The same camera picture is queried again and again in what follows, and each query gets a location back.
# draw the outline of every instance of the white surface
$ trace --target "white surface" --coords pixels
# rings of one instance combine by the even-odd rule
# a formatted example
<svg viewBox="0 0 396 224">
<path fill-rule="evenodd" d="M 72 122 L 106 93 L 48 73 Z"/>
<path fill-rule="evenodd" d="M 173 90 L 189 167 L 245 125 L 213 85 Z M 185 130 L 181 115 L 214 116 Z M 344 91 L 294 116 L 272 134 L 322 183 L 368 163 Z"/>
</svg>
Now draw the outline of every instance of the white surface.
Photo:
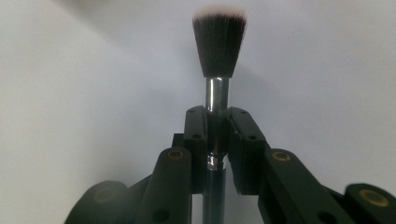
<svg viewBox="0 0 396 224">
<path fill-rule="evenodd" d="M 0 223 L 63 223 L 93 184 L 152 172 L 203 102 L 191 17 L 212 2 L 2 1 Z M 235 3 L 232 105 L 322 184 L 396 195 L 394 1 Z M 228 184 L 225 223 L 262 223 Z"/>
</svg>

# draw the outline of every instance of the brush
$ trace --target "brush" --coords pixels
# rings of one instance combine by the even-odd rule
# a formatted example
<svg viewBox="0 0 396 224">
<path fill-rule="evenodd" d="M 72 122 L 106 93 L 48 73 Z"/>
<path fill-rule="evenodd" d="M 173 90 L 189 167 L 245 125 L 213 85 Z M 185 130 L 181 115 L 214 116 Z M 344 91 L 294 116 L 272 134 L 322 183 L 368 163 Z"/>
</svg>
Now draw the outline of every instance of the brush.
<svg viewBox="0 0 396 224">
<path fill-rule="evenodd" d="M 233 76 L 246 24 L 244 10 L 239 7 L 206 7 L 197 11 L 192 19 L 198 55 L 206 78 L 205 224 L 223 223 L 229 131 L 224 112 L 228 108 L 229 79 Z"/>
</svg>

